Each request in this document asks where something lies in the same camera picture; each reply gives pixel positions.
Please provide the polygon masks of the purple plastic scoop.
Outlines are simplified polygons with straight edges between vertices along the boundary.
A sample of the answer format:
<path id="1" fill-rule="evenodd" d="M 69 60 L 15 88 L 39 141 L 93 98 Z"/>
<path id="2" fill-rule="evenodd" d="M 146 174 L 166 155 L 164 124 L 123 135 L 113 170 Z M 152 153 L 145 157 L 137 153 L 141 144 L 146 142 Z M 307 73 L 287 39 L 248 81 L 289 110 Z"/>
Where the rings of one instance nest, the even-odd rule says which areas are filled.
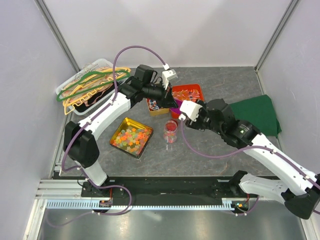
<path id="1" fill-rule="evenodd" d="M 179 107 L 177 107 L 177 108 L 170 108 L 170 110 L 171 110 L 171 112 L 173 112 L 173 113 L 175 113 L 175 114 L 180 114 L 181 113 L 181 111 L 180 111 L 180 108 Z"/>

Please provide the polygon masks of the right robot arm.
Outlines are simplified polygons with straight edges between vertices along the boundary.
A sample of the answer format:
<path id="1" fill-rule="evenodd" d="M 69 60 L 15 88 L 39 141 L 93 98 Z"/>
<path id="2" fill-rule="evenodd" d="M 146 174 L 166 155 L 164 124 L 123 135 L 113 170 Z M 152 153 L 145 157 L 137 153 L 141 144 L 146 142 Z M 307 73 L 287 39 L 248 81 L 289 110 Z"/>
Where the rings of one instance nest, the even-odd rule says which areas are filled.
<path id="1" fill-rule="evenodd" d="M 236 154 L 251 156 L 278 178 L 270 180 L 239 170 L 229 182 L 233 196 L 246 193 L 267 197 L 305 220 L 315 213 L 320 202 L 320 176 L 288 157 L 252 123 L 236 119 L 223 99 L 184 100 L 180 111 L 179 119 L 187 127 L 218 134 L 227 145 L 237 149 Z"/>

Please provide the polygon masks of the red jar lid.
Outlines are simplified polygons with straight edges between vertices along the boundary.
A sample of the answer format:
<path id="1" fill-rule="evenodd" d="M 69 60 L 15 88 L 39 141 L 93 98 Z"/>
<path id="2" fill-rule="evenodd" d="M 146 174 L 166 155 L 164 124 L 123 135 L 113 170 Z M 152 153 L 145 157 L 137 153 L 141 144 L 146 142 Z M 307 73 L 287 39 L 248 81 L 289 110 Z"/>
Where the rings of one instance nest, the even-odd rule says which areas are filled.
<path id="1" fill-rule="evenodd" d="M 175 132 L 178 129 L 178 124 L 175 120 L 168 120 L 164 125 L 166 132 Z"/>

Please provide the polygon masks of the clear plastic jar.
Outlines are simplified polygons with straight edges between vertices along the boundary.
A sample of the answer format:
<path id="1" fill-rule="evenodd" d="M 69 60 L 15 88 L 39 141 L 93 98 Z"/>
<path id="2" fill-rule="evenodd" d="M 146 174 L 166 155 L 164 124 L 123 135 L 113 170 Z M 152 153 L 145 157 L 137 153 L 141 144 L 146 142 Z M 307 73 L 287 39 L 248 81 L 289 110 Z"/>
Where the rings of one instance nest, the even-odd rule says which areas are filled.
<path id="1" fill-rule="evenodd" d="M 177 141 L 177 132 L 178 132 L 178 127 L 175 132 L 167 132 L 163 128 L 163 138 L 165 141 L 165 146 L 167 151 L 172 150 L 172 144 Z"/>

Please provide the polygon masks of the gold square tin star candies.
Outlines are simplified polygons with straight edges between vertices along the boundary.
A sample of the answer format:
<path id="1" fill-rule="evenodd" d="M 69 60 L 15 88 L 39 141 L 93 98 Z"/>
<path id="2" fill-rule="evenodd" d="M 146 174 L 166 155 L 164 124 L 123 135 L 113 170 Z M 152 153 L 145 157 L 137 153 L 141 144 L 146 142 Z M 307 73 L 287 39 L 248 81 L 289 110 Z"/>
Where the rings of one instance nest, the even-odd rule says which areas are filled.
<path id="1" fill-rule="evenodd" d="M 152 127 L 125 117 L 111 137 L 109 144 L 135 159 L 140 159 L 153 133 Z"/>

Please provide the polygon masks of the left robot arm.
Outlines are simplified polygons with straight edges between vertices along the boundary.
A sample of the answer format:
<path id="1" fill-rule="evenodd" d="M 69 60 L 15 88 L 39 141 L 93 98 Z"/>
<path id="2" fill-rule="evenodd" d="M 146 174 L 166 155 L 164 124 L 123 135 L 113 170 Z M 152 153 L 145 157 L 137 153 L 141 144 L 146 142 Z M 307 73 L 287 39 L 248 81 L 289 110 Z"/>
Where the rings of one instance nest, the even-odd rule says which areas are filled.
<path id="1" fill-rule="evenodd" d="M 65 126 L 64 157 L 71 158 L 76 167 L 84 172 L 93 183 L 92 191 L 99 197 L 106 196 L 110 191 L 110 185 L 106 182 L 108 176 L 98 161 L 100 151 L 97 140 L 103 131 L 143 99 L 155 100 L 163 108 L 178 107 L 170 84 L 170 80 L 177 78 L 176 71 L 167 68 L 161 73 L 160 82 L 153 83 L 154 71 L 150 66 L 139 65 L 134 75 L 122 83 L 94 113 L 78 123 L 70 121 Z"/>

